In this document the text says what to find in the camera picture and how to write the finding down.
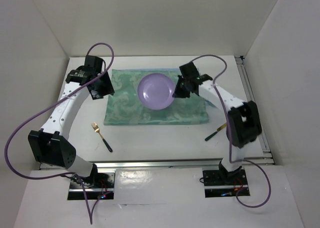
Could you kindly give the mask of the gold fork green handle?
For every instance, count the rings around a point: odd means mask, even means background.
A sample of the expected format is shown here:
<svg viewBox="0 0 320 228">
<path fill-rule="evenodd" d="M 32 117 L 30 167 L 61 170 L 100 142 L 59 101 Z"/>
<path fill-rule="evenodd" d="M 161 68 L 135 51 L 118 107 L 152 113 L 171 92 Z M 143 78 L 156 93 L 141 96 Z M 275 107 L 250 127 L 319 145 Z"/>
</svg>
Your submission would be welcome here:
<svg viewBox="0 0 320 228">
<path fill-rule="evenodd" d="M 106 148 L 108 149 L 108 151 L 112 153 L 112 152 L 113 152 L 113 149 L 111 148 L 111 146 L 108 144 L 108 142 L 105 140 L 105 138 L 104 138 L 103 135 L 101 134 L 100 128 L 99 128 L 99 126 L 97 125 L 97 123 L 96 123 L 96 122 L 93 122 L 93 123 L 91 124 L 91 126 L 92 126 L 92 128 L 94 129 L 94 131 L 99 134 L 100 138 L 102 139 L 102 141 L 103 141 L 104 145 L 106 146 Z"/>
</svg>

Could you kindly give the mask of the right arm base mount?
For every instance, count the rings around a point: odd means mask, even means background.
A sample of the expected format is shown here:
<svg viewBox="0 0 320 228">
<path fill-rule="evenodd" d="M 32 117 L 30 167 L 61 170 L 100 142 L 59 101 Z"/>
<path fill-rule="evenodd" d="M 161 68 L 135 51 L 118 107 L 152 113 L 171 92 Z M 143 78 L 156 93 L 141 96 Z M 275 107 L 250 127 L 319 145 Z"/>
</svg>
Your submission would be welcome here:
<svg viewBox="0 0 320 228">
<path fill-rule="evenodd" d="M 230 180 L 223 180 L 218 170 L 203 170 L 199 182 L 204 185 L 206 198 L 250 196 L 247 176 L 244 169 Z"/>
</svg>

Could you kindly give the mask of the teal patterned satin cloth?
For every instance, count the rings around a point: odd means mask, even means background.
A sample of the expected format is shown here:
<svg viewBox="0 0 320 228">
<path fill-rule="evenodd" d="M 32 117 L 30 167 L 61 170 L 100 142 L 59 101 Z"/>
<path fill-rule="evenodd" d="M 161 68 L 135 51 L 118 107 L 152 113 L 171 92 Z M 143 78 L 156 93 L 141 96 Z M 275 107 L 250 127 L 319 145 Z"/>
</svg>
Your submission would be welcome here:
<svg viewBox="0 0 320 228">
<path fill-rule="evenodd" d="M 114 95 L 107 100 L 103 124 L 198 125 L 209 122 L 205 101 L 191 94 L 173 98 L 180 71 L 163 69 L 114 69 Z"/>
</svg>

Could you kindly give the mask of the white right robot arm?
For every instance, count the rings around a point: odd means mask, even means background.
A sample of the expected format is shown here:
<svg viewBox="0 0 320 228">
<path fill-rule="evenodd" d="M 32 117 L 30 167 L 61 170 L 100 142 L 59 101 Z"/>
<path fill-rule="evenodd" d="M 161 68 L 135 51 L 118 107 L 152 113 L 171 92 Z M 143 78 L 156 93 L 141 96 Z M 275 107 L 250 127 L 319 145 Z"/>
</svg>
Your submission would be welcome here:
<svg viewBox="0 0 320 228">
<path fill-rule="evenodd" d="M 181 75 L 178 76 L 173 97 L 189 98 L 194 93 L 224 112 L 229 152 L 218 165 L 218 178 L 223 184 L 233 183 L 241 172 L 249 144 L 262 133 L 257 105 L 233 96 L 209 75 L 201 75 L 193 62 L 179 69 Z"/>
</svg>

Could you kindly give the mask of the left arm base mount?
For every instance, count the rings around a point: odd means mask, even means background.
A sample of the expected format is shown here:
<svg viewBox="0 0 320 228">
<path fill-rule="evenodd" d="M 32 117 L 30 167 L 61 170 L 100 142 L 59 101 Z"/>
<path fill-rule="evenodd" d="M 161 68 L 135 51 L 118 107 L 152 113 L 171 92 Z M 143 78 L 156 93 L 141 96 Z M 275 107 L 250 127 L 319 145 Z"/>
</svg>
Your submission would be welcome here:
<svg viewBox="0 0 320 228">
<path fill-rule="evenodd" d="M 69 201 L 84 201 L 85 196 L 80 181 L 75 175 L 64 175 L 64 178 L 69 179 L 69 189 L 67 199 Z M 114 187 L 115 187 L 116 172 L 107 171 L 100 173 L 98 179 L 94 183 L 89 184 L 82 181 L 85 193 L 88 200 L 113 200 L 114 199 Z"/>
</svg>

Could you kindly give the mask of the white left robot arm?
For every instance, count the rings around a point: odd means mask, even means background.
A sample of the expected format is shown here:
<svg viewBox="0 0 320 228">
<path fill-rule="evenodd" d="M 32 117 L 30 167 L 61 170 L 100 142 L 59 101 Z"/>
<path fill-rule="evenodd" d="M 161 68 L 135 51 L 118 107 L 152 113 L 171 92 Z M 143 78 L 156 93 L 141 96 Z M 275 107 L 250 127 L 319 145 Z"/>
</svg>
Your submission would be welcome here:
<svg viewBox="0 0 320 228">
<path fill-rule="evenodd" d="M 113 95 L 114 89 L 108 73 L 103 70 L 105 61 L 87 55 L 84 65 L 71 70 L 65 80 L 59 105 L 38 131 L 30 131 L 28 142 L 37 162 L 64 168 L 77 174 L 88 188 L 97 185 L 103 178 L 96 164 L 77 155 L 69 142 L 72 124 L 88 96 L 93 100 Z"/>
</svg>

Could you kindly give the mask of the lilac round plastic plate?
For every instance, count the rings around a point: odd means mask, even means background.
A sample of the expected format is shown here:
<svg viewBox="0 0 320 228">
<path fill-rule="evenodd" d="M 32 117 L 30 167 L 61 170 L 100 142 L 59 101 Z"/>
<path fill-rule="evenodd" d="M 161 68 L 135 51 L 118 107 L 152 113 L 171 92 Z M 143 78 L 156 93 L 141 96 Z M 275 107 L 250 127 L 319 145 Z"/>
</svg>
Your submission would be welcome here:
<svg viewBox="0 0 320 228">
<path fill-rule="evenodd" d="M 175 84 L 172 79 L 161 73 L 144 76 L 138 86 L 137 94 L 142 105 L 151 110 L 162 110 L 173 101 Z"/>
</svg>

